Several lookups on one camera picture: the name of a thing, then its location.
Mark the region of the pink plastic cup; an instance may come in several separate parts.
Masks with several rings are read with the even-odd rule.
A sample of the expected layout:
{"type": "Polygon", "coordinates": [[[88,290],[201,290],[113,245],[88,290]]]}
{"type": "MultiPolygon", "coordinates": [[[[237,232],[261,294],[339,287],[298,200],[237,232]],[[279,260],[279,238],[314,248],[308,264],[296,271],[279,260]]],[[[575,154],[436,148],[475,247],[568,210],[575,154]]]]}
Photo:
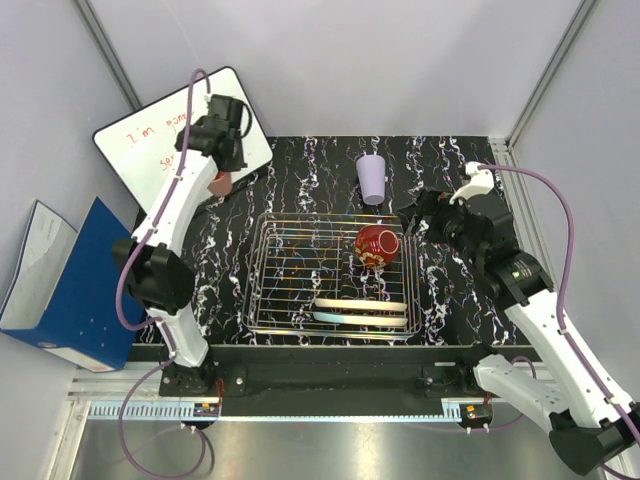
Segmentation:
{"type": "Polygon", "coordinates": [[[217,197],[228,195],[233,189],[232,174],[230,172],[218,172],[208,186],[208,191],[217,197]]]}

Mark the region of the lilac plastic cup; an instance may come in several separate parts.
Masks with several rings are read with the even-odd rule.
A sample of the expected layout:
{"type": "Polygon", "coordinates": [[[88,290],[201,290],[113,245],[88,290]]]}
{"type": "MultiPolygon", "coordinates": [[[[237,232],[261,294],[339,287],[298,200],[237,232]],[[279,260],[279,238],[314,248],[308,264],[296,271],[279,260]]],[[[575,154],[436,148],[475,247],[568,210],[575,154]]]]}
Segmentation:
{"type": "Polygon", "coordinates": [[[379,205],[385,199],[386,161],[379,155],[364,155],[356,161],[363,202],[379,205]]]}

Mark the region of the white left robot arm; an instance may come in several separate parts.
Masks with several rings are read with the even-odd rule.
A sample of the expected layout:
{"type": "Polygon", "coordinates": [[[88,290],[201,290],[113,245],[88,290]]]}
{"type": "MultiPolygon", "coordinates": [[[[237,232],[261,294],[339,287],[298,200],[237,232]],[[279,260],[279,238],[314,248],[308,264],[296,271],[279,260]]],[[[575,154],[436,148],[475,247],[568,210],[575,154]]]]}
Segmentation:
{"type": "Polygon", "coordinates": [[[209,344],[191,307],[195,275],[182,260],[184,238],[198,205],[220,173],[245,168],[242,141],[253,115],[243,100],[208,94],[207,112],[188,119],[176,138],[178,163],[131,238],[113,244],[120,270],[115,309],[136,332],[153,324],[168,351],[170,394],[203,396],[216,384],[209,344]]]}

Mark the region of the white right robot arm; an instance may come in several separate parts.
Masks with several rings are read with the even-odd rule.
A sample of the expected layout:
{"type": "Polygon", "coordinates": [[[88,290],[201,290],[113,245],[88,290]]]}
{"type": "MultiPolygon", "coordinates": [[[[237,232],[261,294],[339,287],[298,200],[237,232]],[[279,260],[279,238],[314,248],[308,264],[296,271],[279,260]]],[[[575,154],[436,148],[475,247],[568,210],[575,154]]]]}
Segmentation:
{"type": "Polygon", "coordinates": [[[518,244],[514,220],[494,192],[470,198],[422,191],[397,213],[407,234],[426,223],[429,240],[457,251],[477,284],[525,335],[556,383],[518,373],[496,350],[474,347],[454,371],[466,396],[507,401],[547,435],[556,455],[585,476],[639,442],[639,404],[600,363],[559,304],[541,263],[518,244]]]}

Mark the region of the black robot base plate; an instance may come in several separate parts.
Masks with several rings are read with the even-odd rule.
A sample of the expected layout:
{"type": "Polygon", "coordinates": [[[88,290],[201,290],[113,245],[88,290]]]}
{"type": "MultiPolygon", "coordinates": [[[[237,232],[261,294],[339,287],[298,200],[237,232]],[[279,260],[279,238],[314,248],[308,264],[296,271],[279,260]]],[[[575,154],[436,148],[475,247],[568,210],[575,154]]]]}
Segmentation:
{"type": "Polygon", "coordinates": [[[275,401],[285,397],[367,403],[376,399],[407,402],[418,398],[479,397],[471,368],[495,353],[486,345],[427,346],[223,346],[210,349],[216,368],[215,387],[206,394],[163,397],[204,399],[216,393],[224,400],[275,401]]]}

